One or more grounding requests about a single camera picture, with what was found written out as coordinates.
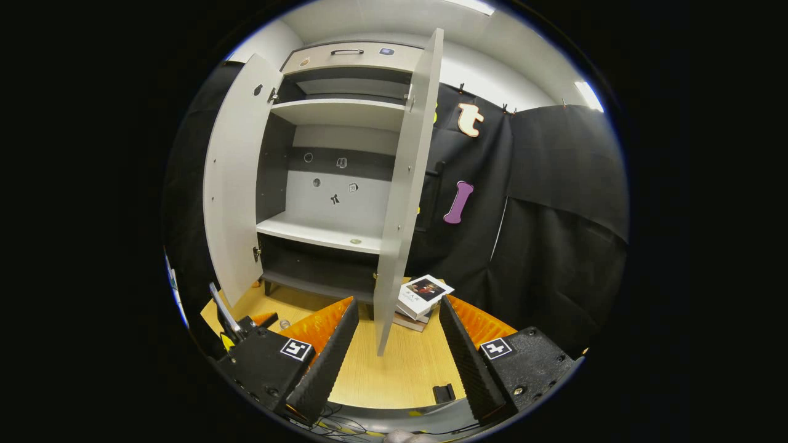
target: ceiling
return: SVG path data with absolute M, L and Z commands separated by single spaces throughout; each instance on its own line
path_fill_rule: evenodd
M 335 35 L 400 32 L 444 39 L 482 52 L 534 82 L 551 99 L 585 105 L 574 86 L 580 74 L 550 43 L 497 10 L 488 17 L 443 0 L 317 0 L 282 18 L 305 44 Z

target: black sticker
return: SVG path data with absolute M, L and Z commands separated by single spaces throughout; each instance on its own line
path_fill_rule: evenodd
M 497 338 L 493 341 L 482 343 L 481 348 L 484 349 L 487 358 L 491 360 L 497 359 L 500 356 L 505 356 L 511 352 L 511 348 L 506 344 L 503 338 Z
M 291 338 L 287 343 L 284 344 L 284 347 L 280 350 L 280 352 L 286 356 L 290 356 L 302 362 L 307 356 L 307 352 L 309 352 L 311 347 L 312 345 L 309 343 L 304 343 L 303 341 L 298 341 L 294 338 Z

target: purple bone shape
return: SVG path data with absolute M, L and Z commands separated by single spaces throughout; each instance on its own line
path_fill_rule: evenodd
M 468 196 L 474 191 L 474 186 L 464 181 L 457 182 L 457 196 L 454 198 L 452 208 L 448 210 L 448 214 L 444 215 L 444 222 L 456 225 L 462 221 L 460 215 L 463 213 L 465 202 L 468 201 Z

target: wooden table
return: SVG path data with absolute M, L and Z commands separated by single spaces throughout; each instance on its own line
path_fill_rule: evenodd
M 286 319 L 293 324 L 334 302 L 336 300 L 276 285 L 271 295 L 266 296 L 260 286 L 249 288 L 236 306 L 230 308 L 230 314 L 240 319 L 245 315 L 275 311 L 280 320 Z M 222 329 L 213 300 L 201 314 L 218 335 Z M 268 329 L 281 331 L 279 322 Z M 465 397 L 457 366 L 440 327 L 438 311 L 433 312 L 423 332 L 392 325 L 385 354 L 378 357 L 375 324 L 367 309 L 360 307 L 359 326 L 329 400 L 364 408 L 420 408 L 435 404 L 433 386 L 448 383 L 452 384 L 457 398 Z

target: black curtain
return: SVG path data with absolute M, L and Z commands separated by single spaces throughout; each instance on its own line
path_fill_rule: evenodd
M 460 103 L 484 116 L 478 137 L 459 131 Z M 417 226 L 429 228 L 414 234 L 407 275 L 443 278 L 460 299 L 579 354 L 607 317 L 626 259 L 626 175 L 604 114 L 585 106 L 505 114 L 443 84 L 437 112 L 428 168 L 446 166 L 437 199 L 438 180 L 425 182 Z M 457 181 L 474 192 L 450 225 L 443 216 Z

